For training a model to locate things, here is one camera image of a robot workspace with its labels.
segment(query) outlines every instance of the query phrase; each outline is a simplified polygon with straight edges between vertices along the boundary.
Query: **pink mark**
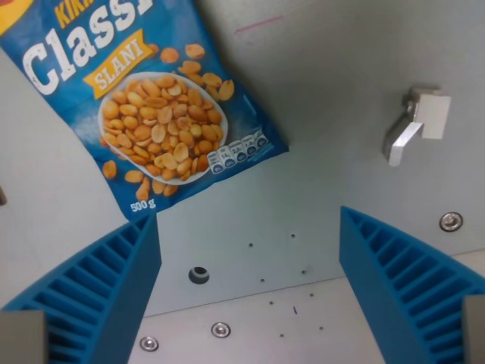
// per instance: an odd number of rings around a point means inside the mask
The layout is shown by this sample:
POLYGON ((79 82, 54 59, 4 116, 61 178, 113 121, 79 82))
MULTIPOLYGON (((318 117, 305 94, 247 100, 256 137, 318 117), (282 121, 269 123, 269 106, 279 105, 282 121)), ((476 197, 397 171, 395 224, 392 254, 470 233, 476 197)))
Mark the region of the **pink mark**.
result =
POLYGON ((254 29, 254 28, 257 28, 257 27, 261 27, 263 25, 273 23, 277 20, 281 20, 283 18, 284 18, 284 16, 272 17, 271 19, 263 20, 263 21, 260 21, 259 23, 251 24, 251 25, 248 25, 247 27, 243 27, 241 29, 238 29, 234 32, 234 34, 241 34, 241 33, 245 32, 247 30, 254 29))

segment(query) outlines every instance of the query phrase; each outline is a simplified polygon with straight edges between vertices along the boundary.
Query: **blue 3d-printed part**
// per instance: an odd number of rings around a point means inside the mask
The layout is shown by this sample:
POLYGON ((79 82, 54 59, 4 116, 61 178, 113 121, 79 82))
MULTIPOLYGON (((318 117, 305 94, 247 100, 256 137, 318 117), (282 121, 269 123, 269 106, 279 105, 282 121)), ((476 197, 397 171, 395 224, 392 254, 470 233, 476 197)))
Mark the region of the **blue 3d-printed part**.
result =
POLYGON ((433 247, 342 208, 340 263, 389 364, 463 362, 462 300, 485 279, 433 247))
POLYGON ((42 310, 50 364, 124 364, 161 265, 155 215, 77 253, 3 310, 42 310))

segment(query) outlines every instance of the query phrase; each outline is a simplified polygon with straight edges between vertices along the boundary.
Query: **screw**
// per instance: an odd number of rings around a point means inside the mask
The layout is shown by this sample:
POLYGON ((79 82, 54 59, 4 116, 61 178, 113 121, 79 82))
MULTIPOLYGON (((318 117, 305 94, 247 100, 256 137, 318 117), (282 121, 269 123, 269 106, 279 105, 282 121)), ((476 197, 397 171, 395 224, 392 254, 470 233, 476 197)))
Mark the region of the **screw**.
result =
POLYGON ((440 219, 440 228, 446 233, 453 233, 463 225, 463 216, 457 212, 448 212, 440 219))
POLYGON ((158 341, 150 336, 145 336, 139 341, 139 345, 144 351, 152 352, 158 349, 158 341))
POLYGON ((230 335, 230 327, 223 322, 216 322, 212 325, 211 332, 215 337, 224 339, 230 335))

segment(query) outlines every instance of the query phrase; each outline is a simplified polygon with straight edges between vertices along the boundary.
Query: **hole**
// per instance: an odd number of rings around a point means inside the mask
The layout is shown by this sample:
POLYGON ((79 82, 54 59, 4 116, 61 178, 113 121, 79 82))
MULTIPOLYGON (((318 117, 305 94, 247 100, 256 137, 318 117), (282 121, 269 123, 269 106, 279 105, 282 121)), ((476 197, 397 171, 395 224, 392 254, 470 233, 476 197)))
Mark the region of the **hole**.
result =
POLYGON ((203 267, 194 267, 189 270, 189 279, 194 284, 206 284, 209 280, 209 273, 203 267))
POLYGON ((3 193, 3 190, 0 187, 0 206, 3 205, 7 205, 7 196, 3 193))

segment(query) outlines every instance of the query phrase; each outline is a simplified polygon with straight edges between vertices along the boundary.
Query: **gray metal panel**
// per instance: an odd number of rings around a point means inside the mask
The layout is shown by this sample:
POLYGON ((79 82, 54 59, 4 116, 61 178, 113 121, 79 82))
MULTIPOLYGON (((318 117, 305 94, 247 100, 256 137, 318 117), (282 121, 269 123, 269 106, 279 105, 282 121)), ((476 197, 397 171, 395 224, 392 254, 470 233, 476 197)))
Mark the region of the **gray metal panel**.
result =
MULTIPOLYGON (((342 276, 341 205, 446 253, 485 247, 485 3, 199 4, 290 153, 158 215, 163 265, 147 315, 342 276), (391 168, 383 137, 414 83, 443 87, 449 121, 443 140, 412 141, 391 168), (439 229, 448 211, 465 219, 454 234, 439 229), (194 266, 208 269, 207 284, 189 281, 194 266)), ((48 270, 123 218, 71 131, 3 53, 0 65, 0 182, 19 236, 48 270)))

